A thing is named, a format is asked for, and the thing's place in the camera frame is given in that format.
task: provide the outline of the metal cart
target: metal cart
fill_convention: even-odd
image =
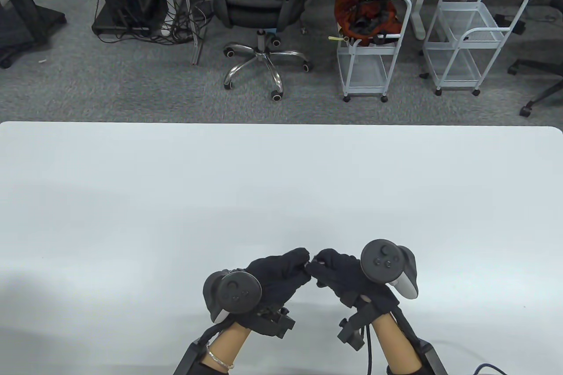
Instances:
[[[401,49],[407,22],[409,21],[412,2],[402,0],[406,4],[406,13],[401,33],[387,35],[386,39],[395,39],[393,43],[384,45],[370,44],[358,46],[360,40],[338,41],[336,57],[340,70],[340,81],[344,91],[344,102],[350,101],[349,94],[381,94],[381,101],[388,101],[389,83]],[[384,55],[392,56],[390,66],[384,64]]]
[[[510,26],[499,27],[483,0],[439,0],[422,47],[429,72],[420,77],[432,76],[438,96],[442,95],[443,87],[471,87],[473,95],[479,95],[481,84],[527,2],[523,0]],[[434,30],[439,42],[430,41]],[[471,50],[495,50],[483,73],[479,71]]]

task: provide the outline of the chrome chair base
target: chrome chair base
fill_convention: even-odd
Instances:
[[[240,70],[247,67],[249,64],[259,61],[266,64],[266,67],[270,71],[270,75],[274,80],[276,89],[271,92],[270,96],[273,101],[279,101],[283,98],[283,84],[282,78],[276,67],[272,62],[273,57],[297,57],[302,60],[303,71],[310,72],[312,70],[312,65],[309,62],[306,55],[295,50],[284,50],[284,51],[270,51],[269,45],[275,47],[280,45],[280,40],[278,37],[271,33],[266,33],[265,31],[258,31],[258,46],[253,48],[249,45],[238,44],[238,43],[228,43],[223,48],[223,53],[227,57],[234,57],[235,55],[243,55],[248,57],[248,59],[241,63],[233,66],[227,74],[225,74],[225,79],[223,80],[223,86],[225,89],[233,88],[233,76],[237,74]]]

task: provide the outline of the orange fabric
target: orange fabric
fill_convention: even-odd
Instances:
[[[364,17],[368,20],[380,17],[381,5],[385,5],[388,19],[382,22],[368,35],[359,34],[350,29],[350,26],[358,19]],[[374,40],[380,33],[401,33],[402,23],[397,18],[397,10],[392,2],[388,0],[336,0],[334,2],[334,17],[340,25],[343,36],[354,40],[362,40],[360,46],[368,46],[371,42],[380,44],[378,39]]]

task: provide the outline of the controller ring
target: controller ring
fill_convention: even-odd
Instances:
[[[262,298],[262,286],[252,274],[234,270],[225,275],[217,287],[217,302],[229,313],[251,311]]]
[[[405,264],[405,256],[399,247],[384,239],[369,242],[360,257],[360,265],[366,277],[380,284],[398,279]]]

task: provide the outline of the red bag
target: red bag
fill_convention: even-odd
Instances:
[[[397,18],[397,9],[388,0],[336,0],[334,17],[343,36],[351,40],[362,40],[359,45],[386,44],[387,34],[401,33],[402,23]]]

